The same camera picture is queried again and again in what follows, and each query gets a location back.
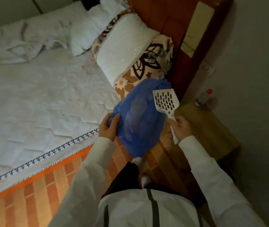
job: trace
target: wooden headboard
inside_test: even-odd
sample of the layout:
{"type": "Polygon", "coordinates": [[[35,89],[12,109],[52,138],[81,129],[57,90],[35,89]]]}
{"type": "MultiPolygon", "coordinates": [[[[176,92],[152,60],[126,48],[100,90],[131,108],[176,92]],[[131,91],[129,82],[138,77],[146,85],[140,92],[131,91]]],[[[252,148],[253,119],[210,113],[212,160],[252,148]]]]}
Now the wooden headboard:
{"type": "Polygon", "coordinates": [[[128,0],[148,27],[172,38],[174,58],[167,79],[179,100],[185,95],[232,2],[233,0],[128,0]],[[181,45],[199,2],[214,12],[193,55],[188,55],[181,50],[181,45]]]}

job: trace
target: hand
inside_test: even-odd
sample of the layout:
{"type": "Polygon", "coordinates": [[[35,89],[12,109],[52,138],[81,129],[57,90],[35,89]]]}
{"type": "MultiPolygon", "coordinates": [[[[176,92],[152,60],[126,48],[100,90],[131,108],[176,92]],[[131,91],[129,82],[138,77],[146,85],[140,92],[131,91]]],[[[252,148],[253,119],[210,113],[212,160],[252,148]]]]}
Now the hand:
{"type": "Polygon", "coordinates": [[[99,137],[108,138],[111,141],[114,141],[116,130],[117,130],[117,123],[120,119],[120,114],[116,114],[116,116],[112,119],[112,122],[110,124],[110,127],[108,127],[108,121],[111,116],[111,113],[108,113],[103,121],[101,122],[99,126],[99,137]]]}
{"type": "MultiPolygon", "coordinates": [[[[177,122],[175,122],[173,119],[168,119],[168,122],[170,123],[177,139],[179,141],[182,141],[188,136],[191,136],[192,132],[189,122],[182,116],[176,116],[175,119],[177,122]]],[[[169,127],[169,133],[172,137],[171,127],[169,127]]]]}

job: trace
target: patterned pillowcase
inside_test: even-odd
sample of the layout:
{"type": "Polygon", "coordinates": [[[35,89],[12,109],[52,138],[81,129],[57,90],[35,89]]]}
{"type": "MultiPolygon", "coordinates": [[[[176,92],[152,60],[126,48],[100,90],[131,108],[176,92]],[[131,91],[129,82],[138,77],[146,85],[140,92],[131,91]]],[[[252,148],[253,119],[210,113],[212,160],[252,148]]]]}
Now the patterned pillowcase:
{"type": "MultiPolygon", "coordinates": [[[[94,41],[91,52],[95,59],[103,41],[113,29],[114,25],[125,15],[135,13],[135,10],[130,7],[127,10],[118,14],[107,26],[106,30],[94,41]]],[[[121,99],[140,82],[148,78],[162,79],[169,71],[171,66],[171,57],[173,52],[172,39],[159,35],[153,39],[141,57],[135,64],[122,76],[118,77],[114,83],[116,92],[121,99]]]]}

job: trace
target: blue plastic bag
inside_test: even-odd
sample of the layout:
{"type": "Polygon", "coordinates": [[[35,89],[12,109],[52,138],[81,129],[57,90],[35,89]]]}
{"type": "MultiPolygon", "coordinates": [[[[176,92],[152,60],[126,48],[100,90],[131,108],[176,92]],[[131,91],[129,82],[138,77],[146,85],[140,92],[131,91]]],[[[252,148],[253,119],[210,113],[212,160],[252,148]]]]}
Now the blue plastic bag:
{"type": "Polygon", "coordinates": [[[114,107],[108,125],[121,115],[117,136],[133,157],[143,157],[159,141],[166,115],[156,110],[152,91],[169,88],[165,80],[143,80],[114,107]]]}

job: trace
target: person's left hand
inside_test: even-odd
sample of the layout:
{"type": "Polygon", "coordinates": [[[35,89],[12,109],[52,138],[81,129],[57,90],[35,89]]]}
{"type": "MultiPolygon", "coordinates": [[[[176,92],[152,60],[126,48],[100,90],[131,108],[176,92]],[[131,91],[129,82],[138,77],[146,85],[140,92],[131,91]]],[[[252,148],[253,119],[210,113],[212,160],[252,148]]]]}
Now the person's left hand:
{"type": "Polygon", "coordinates": [[[110,127],[108,127],[108,121],[111,116],[111,113],[108,113],[99,126],[99,137],[108,138],[111,141],[114,141],[117,130],[117,123],[120,119],[120,114],[116,114],[116,116],[112,119],[110,127]]]}

